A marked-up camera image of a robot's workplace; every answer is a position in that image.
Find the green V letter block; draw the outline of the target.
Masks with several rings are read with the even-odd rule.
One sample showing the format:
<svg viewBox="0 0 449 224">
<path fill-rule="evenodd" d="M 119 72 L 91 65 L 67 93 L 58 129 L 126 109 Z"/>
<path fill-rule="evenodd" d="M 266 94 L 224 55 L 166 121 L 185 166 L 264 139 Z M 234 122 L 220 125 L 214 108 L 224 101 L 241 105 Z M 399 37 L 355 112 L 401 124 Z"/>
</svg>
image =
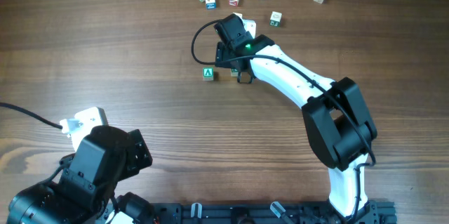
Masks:
<svg viewBox="0 0 449 224">
<path fill-rule="evenodd" d="M 212 67 L 203 68 L 203 80 L 213 81 L 214 80 L 214 69 Z"/>
</svg>

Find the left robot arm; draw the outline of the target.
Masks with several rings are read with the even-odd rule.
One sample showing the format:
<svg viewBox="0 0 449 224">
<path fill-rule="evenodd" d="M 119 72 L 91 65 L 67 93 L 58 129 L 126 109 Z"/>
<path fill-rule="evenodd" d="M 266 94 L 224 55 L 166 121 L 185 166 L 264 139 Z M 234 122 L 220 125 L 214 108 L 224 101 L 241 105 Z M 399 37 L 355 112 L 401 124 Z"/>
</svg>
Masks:
<svg viewBox="0 0 449 224">
<path fill-rule="evenodd" d="M 123 208 L 115 196 L 117 184 L 152 165 L 140 130 L 125 132 L 113 126 L 95 126 L 76 152 L 60 160 L 54 177 L 20 191 L 11 200 L 8 223 L 94 223 L 112 205 Z"/>
</svg>

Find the green N letter block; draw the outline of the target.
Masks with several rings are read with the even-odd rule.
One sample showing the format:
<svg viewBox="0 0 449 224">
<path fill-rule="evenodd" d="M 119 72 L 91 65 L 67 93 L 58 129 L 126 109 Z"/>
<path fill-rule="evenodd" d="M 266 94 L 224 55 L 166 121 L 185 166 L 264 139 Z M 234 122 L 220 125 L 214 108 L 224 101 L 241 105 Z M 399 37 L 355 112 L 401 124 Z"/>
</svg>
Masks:
<svg viewBox="0 0 449 224">
<path fill-rule="evenodd" d="M 231 68 L 231 76 L 232 77 L 238 77 L 239 71 L 235 68 Z"/>
</svg>

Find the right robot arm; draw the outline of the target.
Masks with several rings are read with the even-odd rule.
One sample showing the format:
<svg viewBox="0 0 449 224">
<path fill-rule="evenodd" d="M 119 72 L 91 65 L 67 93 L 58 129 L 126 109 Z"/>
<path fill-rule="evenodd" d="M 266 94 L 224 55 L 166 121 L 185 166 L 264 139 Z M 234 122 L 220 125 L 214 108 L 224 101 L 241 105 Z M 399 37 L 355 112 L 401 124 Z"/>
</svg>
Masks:
<svg viewBox="0 0 449 224">
<path fill-rule="evenodd" d="M 301 110 L 309 145 L 328 167 L 329 202 L 355 222 L 368 198 L 364 169 L 375 165 L 371 143 L 377 136 L 358 85 L 348 77 L 322 77 L 287 56 L 273 40 L 254 37 L 250 23 L 231 14 L 214 23 L 220 37 L 215 66 L 247 72 L 292 100 Z"/>
</svg>

